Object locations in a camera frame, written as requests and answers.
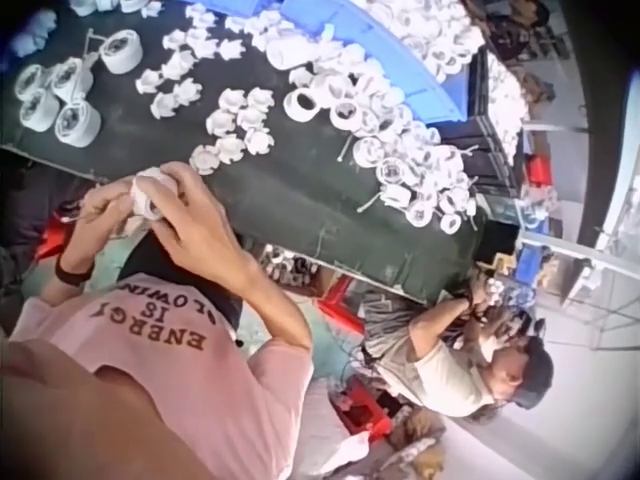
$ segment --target pink t-shirt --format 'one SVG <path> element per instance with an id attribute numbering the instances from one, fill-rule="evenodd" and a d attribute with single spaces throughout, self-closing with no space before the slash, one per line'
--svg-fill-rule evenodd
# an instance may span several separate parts
<path id="1" fill-rule="evenodd" d="M 139 274 L 57 308 L 29 299 L 11 340 L 131 375 L 216 478 L 287 478 L 311 355 L 271 339 L 247 360 L 226 325 L 196 289 Z"/>

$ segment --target dark green tablecloth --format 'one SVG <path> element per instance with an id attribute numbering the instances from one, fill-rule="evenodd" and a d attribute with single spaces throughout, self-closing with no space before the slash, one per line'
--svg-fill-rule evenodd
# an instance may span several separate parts
<path id="1" fill-rule="evenodd" d="M 347 134 L 331 126 L 326 112 L 306 124 L 285 115 L 282 100 L 291 90 L 287 72 L 274 70 L 247 41 L 240 60 L 216 58 L 196 65 L 190 75 L 204 86 L 201 100 L 180 108 L 173 118 L 154 119 L 149 110 L 153 96 L 139 95 L 134 80 L 145 68 L 158 69 L 168 60 L 170 52 L 161 46 L 164 35 L 190 26 L 184 4 L 167 2 L 165 6 L 158 18 L 150 19 L 139 13 L 78 18 L 70 11 L 61 12 L 45 50 L 25 64 L 50 66 L 80 56 L 89 28 L 102 36 L 125 28 L 136 30 L 145 50 L 142 63 L 121 76 L 110 74 L 101 61 L 94 66 L 95 83 L 88 101 L 102 115 L 102 131 L 84 149 L 61 144 L 53 129 L 45 133 L 23 129 L 18 121 L 20 105 L 12 93 L 15 72 L 7 75 L 2 92 L 2 146 L 78 175 L 117 179 L 170 160 L 186 161 L 197 145 L 213 143 L 204 123 L 225 88 L 271 89 L 276 99 L 267 119 L 275 138 L 271 152 L 259 157 L 247 154 L 206 177 L 235 229 L 357 272 L 416 299 L 437 297 L 445 283 L 467 271 L 478 237 L 469 225 L 448 236 L 434 224 L 416 229 L 402 213 L 381 203 L 365 213 L 356 212 L 378 190 L 373 172 L 358 168 L 350 155 L 342 163 L 336 161 Z M 224 30 L 224 22 L 219 23 L 212 31 L 214 37 L 239 38 Z M 172 88 L 173 82 L 161 86 L 163 91 Z"/>

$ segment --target worker's hand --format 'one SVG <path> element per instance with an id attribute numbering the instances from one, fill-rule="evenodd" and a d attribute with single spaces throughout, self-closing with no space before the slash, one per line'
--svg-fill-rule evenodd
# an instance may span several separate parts
<path id="1" fill-rule="evenodd" d="M 131 215 L 131 178 L 123 178 L 90 190 L 82 200 L 71 240 L 60 259 L 63 270 L 86 273 L 95 256 L 105 247 Z"/>
<path id="2" fill-rule="evenodd" d="M 164 216 L 151 222 L 158 240 L 176 265 L 243 296 L 257 263 L 238 244 L 224 207 L 189 165 L 172 162 L 161 170 L 176 180 L 180 197 L 154 178 L 136 180 Z"/>

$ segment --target pile of white plastic parts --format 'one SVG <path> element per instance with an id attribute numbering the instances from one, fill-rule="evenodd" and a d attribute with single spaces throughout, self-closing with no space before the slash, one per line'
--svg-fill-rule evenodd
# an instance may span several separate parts
<path id="1" fill-rule="evenodd" d="M 78 7 L 105 2 L 75 0 L 72 8 L 74 3 Z M 444 6 L 439 8 L 430 7 L 432 2 L 425 0 L 354 3 L 362 3 L 401 37 L 441 81 L 459 72 L 482 45 L 482 36 L 471 26 L 457 0 L 443 0 L 440 3 Z M 130 6 L 145 18 L 155 17 L 162 10 L 160 2 L 120 3 L 123 11 Z M 80 10 L 79 15 L 90 13 L 88 8 L 86 12 Z M 140 94 L 153 95 L 150 112 L 158 120 L 174 116 L 177 109 L 201 98 L 203 86 L 189 76 L 198 62 L 212 58 L 232 61 L 245 52 L 242 39 L 212 38 L 209 29 L 220 19 L 204 6 L 189 4 L 185 15 L 191 27 L 168 32 L 163 38 L 162 48 L 169 54 L 166 62 L 146 69 L 135 80 Z M 277 6 L 249 19 L 226 17 L 224 26 L 244 33 L 275 69 L 289 71 L 291 91 L 283 108 L 291 119 L 308 122 L 327 110 L 333 126 L 349 132 L 337 160 L 342 161 L 351 147 L 355 164 L 371 169 L 379 182 L 379 192 L 359 212 L 379 199 L 403 212 L 415 227 L 425 227 L 437 217 L 447 234 L 458 231 L 465 219 L 472 221 L 477 204 L 469 192 L 472 180 L 463 171 L 463 156 L 471 152 L 441 144 L 436 129 L 414 120 L 402 90 L 391 85 L 380 63 L 367 56 L 362 46 L 335 40 L 330 24 L 319 37 L 311 38 L 283 19 Z M 103 41 L 97 54 L 87 54 L 85 47 L 81 58 L 70 58 L 51 69 L 32 65 L 20 75 L 15 87 L 16 95 L 24 101 L 20 112 L 23 125 L 42 132 L 55 123 L 58 139 L 79 148 L 93 141 L 101 125 L 100 114 L 85 101 L 93 85 L 93 63 L 101 58 L 112 74 L 120 75 L 133 70 L 143 56 L 140 38 L 132 30 L 109 38 L 92 32 L 90 36 Z M 490 57 L 490 67 L 496 72 L 490 83 L 490 115 L 501 129 L 509 152 L 515 152 L 519 128 L 512 124 L 521 124 L 526 104 L 522 108 L 524 101 L 515 77 L 494 57 Z M 159 92 L 158 87 L 167 81 L 174 82 L 173 89 L 170 93 Z M 66 103 L 62 109 L 60 100 Z M 201 175 L 208 175 L 221 165 L 241 160 L 246 152 L 252 156 L 267 154 L 275 143 L 266 127 L 274 106 L 270 90 L 226 89 L 203 125 L 215 141 L 197 146 L 189 163 Z"/>

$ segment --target black wristband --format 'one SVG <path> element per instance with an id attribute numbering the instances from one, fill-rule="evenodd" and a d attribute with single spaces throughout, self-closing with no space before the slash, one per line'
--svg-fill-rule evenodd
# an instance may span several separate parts
<path id="1" fill-rule="evenodd" d="M 69 273 L 69 272 L 66 272 L 60 265 L 61 259 L 62 259 L 62 254 L 59 255 L 58 259 L 56 260 L 55 276 L 58 280 L 60 280 L 65 285 L 69 285 L 70 287 L 81 287 L 91 278 L 91 275 L 93 275 L 93 267 L 94 267 L 93 263 L 91 264 L 91 268 L 89 268 L 88 272 Z"/>

